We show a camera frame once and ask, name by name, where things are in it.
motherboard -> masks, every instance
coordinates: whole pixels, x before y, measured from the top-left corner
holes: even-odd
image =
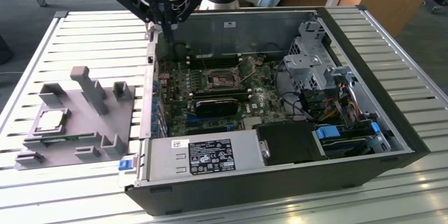
[[[159,73],[168,136],[251,130],[287,120],[275,88],[279,61],[263,54],[161,60]]]

black plastic cover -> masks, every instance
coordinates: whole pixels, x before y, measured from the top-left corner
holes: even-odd
[[[265,165],[327,160],[317,148],[311,123],[305,121],[263,123],[257,124],[255,129],[259,140],[268,144],[271,156],[264,160]]]

gray fixture post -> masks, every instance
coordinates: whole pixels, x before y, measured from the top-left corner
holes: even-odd
[[[108,113],[105,103],[103,101],[104,90],[99,85],[95,85],[89,78],[89,68],[85,66],[73,67],[69,73],[71,79],[77,81],[84,91],[84,96],[88,102],[92,104],[96,112],[100,115]]]

blue latch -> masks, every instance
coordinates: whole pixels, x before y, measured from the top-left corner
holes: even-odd
[[[131,170],[132,168],[132,159],[120,160],[119,170]]]
[[[373,128],[373,130],[375,130],[375,132],[380,132],[380,126],[379,126],[379,124],[377,123],[371,123],[371,126],[372,126],[372,128]]]
[[[316,130],[316,134],[319,139],[323,138],[333,138],[341,136],[337,127],[331,125],[331,126],[323,126]]]

barcode sticker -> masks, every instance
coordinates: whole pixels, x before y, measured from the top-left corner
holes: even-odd
[[[171,148],[185,148],[188,147],[189,139],[179,139],[171,141]]]

